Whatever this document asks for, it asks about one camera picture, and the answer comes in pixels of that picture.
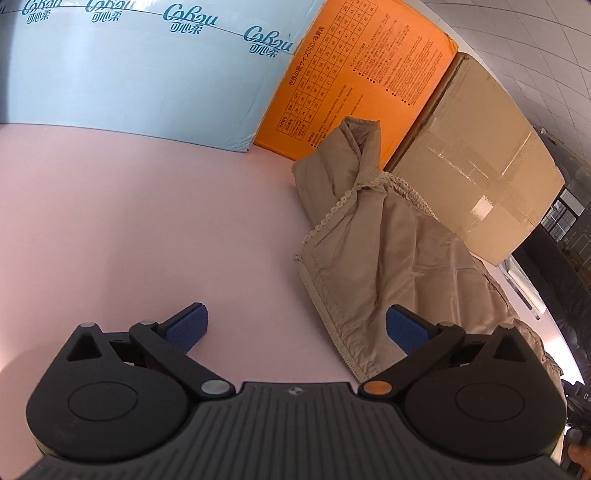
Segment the white tile wall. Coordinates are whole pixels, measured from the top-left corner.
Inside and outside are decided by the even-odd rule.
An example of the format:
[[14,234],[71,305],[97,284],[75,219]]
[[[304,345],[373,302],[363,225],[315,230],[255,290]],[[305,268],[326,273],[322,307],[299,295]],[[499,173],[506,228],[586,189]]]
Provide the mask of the white tile wall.
[[543,108],[548,108],[539,90],[536,90],[535,88],[530,87],[525,83],[521,83],[519,80],[517,80],[517,85],[519,85],[519,88],[521,89],[526,98],[530,99],[532,102],[537,103]]
[[492,53],[507,60],[518,61],[515,52],[509,46],[509,42],[512,40],[506,40],[497,35],[478,32],[476,30],[467,30],[465,28],[456,27],[454,30],[475,50]]
[[591,93],[591,72],[581,69],[585,83],[587,84],[587,91]]
[[426,16],[495,75],[534,125],[591,164],[591,0],[425,3],[433,10]]
[[563,28],[577,63],[584,69],[591,70],[591,36],[573,28]]
[[587,137],[591,137],[591,122],[577,112],[572,112],[574,127]]
[[548,0],[548,4],[558,23],[591,35],[591,5],[586,0]]
[[536,72],[535,70],[526,70],[531,79],[534,81],[533,86],[535,86],[540,92],[550,95],[553,99],[558,100],[559,102],[565,103],[562,92],[558,87],[558,82],[556,82],[556,80],[554,80],[551,75],[546,76]]
[[558,86],[560,87],[566,106],[571,111],[575,111],[583,115],[586,119],[591,120],[591,100],[566,85],[559,83]]
[[535,46],[532,35],[526,29],[527,25],[524,26],[523,22],[519,19],[518,14],[507,10],[497,10],[495,8],[479,8],[484,11],[485,16],[495,26],[496,35]]
[[538,48],[564,59],[575,61],[573,50],[570,48],[569,41],[560,24],[525,14],[519,14],[519,18],[531,36],[534,37],[535,45]]
[[546,104],[546,107],[550,113],[553,113],[558,118],[571,125],[573,124],[573,119],[570,116],[570,110],[566,105],[560,103],[558,100],[555,100],[550,95],[546,95],[544,92],[541,92],[540,95],[544,99],[544,103]]
[[522,14],[556,22],[556,16],[546,0],[507,0],[511,9]]
[[543,73],[544,75],[550,77],[552,76],[552,72],[548,67],[548,63],[542,56],[542,52],[539,49],[514,40],[507,40],[507,43],[511,47],[511,50],[515,53],[515,61],[517,63],[520,63],[529,69],[535,70],[536,72]]
[[568,85],[581,95],[587,95],[587,85],[583,79],[581,68],[576,63],[571,63],[546,51],[543,51],[542,55],[548,63],[556,81]]

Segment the brown cardboard box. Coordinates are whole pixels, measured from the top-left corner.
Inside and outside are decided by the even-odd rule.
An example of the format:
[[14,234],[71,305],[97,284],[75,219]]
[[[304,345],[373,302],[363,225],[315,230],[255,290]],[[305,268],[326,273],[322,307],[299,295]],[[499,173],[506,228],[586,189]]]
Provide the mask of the brown cardboard box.
[[456,56],[386,170],[494,265],[539,224],[564,184],[519,107],[467,54]]

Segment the cokou logo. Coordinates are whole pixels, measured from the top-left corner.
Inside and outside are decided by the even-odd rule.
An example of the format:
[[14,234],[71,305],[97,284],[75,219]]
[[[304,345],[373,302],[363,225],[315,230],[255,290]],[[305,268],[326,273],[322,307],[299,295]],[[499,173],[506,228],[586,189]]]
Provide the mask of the cokou logo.
[[61,0],[28,0],[22,9],[22,15],[29,15],[39,10],[49,10],[50,8],[60,7]]
[[135,5],[135,2],[132,2],[131,0],[129,0],[128,2],[125,2],[125,0],[119,0],[117,2],[114,2],[113,0],[90,0],[87,4],[86,4],[86,8],[85,10],[90,13],[90,12],[98,12],[101,10],[131,10]]
[[164,11],[164,15],[162,16],[167,21],[188,21],[194,22],[201,25],[215,25],[217,21],[217,16],[214,17],[213,15],[206,15],[202,14],[201,10],[203,7],[200,5],[195,5],[191,7],[189,10],[183,10],[183,4],[172,4]]
[[293,42],[286,42],[280,39],[279,35],[280,33],[277,30],[272,30],[268,34],[265,34],[262,27],[255,25],[244,32],[243,38],[246,41],[263,44],[271,48],[276,48],[277,50],[289,51],[293,46]]

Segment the beige fabric bag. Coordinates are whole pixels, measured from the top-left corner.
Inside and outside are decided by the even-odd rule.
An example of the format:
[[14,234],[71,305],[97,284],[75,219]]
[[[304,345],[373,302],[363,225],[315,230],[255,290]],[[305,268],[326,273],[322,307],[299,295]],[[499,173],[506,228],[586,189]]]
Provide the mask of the beige fabric bag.
[[540,337],[422,198],[378,169],[380,145],[379,122],[345,118],[293,168],[302,204],[317,225],[295,262],[355,377],[363,382],[405,356],[385,328],[387,309],[400,304],[467,333],[514,324],[564,398],[562,371]]

